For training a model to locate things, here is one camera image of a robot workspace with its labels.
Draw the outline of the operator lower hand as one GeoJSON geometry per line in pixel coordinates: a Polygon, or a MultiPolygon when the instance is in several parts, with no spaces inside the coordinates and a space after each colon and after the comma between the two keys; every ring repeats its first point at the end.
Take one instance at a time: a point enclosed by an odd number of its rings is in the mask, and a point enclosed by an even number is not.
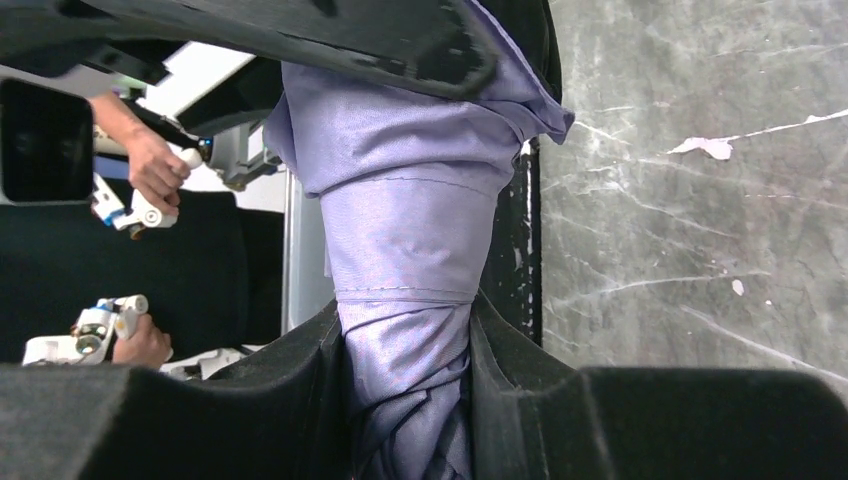
{"type": "Polygon", "coordinates": [[[169,334],[163,333],[150,314],[138,317],[135,334],[129,339],[118,339],[113,348],[112,362],[159,369],[172,355],[169,334]]]}

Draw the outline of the purple folding umbrella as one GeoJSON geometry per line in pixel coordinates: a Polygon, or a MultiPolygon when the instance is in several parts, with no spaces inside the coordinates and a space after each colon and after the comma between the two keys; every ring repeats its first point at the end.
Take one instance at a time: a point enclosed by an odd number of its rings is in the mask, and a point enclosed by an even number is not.
{"type": "Polygon", "coordinates": [[[449,101],[283,63],[266,144],[321,206],[358,479],[468,479],[469,320],[523,144],[573,123],[545,1],[472,1],[493,82],[449,101]]]}

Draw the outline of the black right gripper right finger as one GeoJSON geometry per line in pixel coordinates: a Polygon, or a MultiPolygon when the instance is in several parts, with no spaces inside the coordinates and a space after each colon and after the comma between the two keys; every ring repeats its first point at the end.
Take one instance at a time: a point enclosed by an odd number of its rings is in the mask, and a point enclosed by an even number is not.
{"type": "Polygon", "coordinates": [[[471,317],[480,479],[843,479],[847,410],[786,370],[572,369],[484,296],[471,317]]]}

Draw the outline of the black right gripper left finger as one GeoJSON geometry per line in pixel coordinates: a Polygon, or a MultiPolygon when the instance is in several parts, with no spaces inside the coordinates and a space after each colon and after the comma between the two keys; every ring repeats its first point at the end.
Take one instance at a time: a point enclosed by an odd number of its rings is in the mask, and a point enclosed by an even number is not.
{"type": "Polygon", "coordinates": [[[204,381],[115,365],[3,367],[5,479],[347,479],[334,304],[204,381]]]}

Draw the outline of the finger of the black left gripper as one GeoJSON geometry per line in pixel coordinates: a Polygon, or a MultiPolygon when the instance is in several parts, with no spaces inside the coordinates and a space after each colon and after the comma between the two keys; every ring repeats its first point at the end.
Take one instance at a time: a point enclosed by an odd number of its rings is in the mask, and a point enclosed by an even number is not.
{"type": "Polygon", "coordinates": [[[495,72],[487,35],[459,1],[4,1],[1,62],[56,49],[57,76],[111,41],[221,46],[468,100],[495,72]]]}

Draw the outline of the operator upper hand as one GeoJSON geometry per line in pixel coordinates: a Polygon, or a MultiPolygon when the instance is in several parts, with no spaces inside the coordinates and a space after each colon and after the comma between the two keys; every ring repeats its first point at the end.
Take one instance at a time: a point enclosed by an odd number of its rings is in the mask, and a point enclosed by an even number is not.
{"type": "Polygon", "coordinates": [[[191,170],[165,140],[112,92],[88,99],[97,126],[129,155],[129,182],[153,206],[177,216],[178,190],[191,170]]]}

